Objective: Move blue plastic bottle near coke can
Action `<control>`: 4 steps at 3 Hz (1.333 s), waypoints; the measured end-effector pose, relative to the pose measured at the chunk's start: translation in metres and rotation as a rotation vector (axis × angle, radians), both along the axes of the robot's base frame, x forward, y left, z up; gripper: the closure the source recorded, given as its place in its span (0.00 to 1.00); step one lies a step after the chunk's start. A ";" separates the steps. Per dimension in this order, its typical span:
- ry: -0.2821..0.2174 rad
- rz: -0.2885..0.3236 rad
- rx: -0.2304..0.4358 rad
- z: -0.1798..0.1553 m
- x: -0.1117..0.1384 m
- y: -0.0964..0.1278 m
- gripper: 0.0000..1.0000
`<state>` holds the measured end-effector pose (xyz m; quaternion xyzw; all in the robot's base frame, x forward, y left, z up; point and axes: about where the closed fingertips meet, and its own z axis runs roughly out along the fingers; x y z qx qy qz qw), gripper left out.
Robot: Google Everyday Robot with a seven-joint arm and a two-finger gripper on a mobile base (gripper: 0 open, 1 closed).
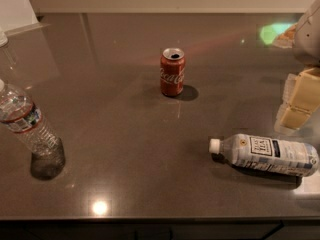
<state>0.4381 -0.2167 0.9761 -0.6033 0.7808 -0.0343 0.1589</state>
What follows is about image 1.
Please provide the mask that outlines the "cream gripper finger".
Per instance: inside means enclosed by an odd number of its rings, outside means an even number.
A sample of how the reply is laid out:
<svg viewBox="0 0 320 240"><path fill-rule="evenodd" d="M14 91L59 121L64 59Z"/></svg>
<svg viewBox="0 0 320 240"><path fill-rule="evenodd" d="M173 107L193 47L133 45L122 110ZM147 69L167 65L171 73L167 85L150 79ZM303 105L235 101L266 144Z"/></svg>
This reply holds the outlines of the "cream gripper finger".
<svg viewBox="0 0 320 240"><path fill-rule="evenodd" d="M291 109L288 104L281 104L276 115L274 130L280 134L292 135L310 118L310 115Z"/></svg>
<svg viewBox="0 0 320 240"><path fill-rule="evenodd" d="M320 106L320 68L305 68L298 75L289 74L283 101L293 110L313 113Z"/></svg>

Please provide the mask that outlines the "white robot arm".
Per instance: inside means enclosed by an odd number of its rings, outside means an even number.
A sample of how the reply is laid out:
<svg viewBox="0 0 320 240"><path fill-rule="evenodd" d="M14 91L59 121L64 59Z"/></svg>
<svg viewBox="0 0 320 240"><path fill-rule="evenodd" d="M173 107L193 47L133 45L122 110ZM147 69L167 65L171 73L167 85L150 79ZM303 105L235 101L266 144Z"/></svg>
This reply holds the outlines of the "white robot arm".
<svg viewBox="0 0 320 240"><path fill-rule="evenodd" d="M285 38L293 41L293 54L304 65L298 75L288 75L274 125L277 132L291 135L320 107L320 0L315 0L277 42Z"/></svg>

